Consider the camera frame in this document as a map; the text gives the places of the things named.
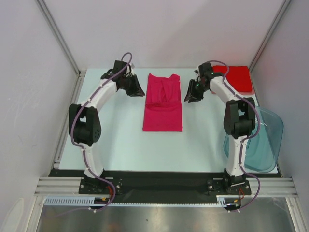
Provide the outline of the magenta pink t shirt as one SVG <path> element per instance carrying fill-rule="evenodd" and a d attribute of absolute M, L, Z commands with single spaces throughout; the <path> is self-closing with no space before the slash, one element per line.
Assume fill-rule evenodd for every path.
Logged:
<path fill-rule="evenodd" d="M 181 132 L 182 101 L 180 77 L 148 75 L 143 132 Z"/>

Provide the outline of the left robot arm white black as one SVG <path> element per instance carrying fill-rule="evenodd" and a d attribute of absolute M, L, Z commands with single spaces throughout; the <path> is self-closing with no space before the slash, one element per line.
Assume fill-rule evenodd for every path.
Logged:
<path fill-rule="evenodd" d="M 71 143 L 81 149 L 85 167 L 81 194 L 88 191 L 102 193 L 106 188 L 111 188 L 109 181 L 101 177 L 104 167 L 94 155 L 93 145 L 102 133 L 99 112 L 120 89 L 129 97 L 145 96 L 129 61 L 116 60 L 113 68 L 101 76 L 98 87 L 85 101 L 69 106 L 69 136 Z"/>

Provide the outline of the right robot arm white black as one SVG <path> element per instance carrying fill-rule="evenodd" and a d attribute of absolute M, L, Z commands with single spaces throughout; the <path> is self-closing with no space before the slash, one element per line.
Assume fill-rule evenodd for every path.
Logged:
<path fill-rule="evenodd" d="M 226 75 L 215 72 L 211 62 L 204 62 L 195 70 L 196 79 L 189 81 L 184 100 L 188 103 L 201 101 L 208 90 L 214 92 L 225 104 L 223 126 L 229 137 L 227 166 L 221 181 L 209 180 L 209 194 L 241 194 L 249 187 L 244 169 L 246 148 L 253 131 L 260 127 L 254 99 L 245 98 L 226 80 Z"/>

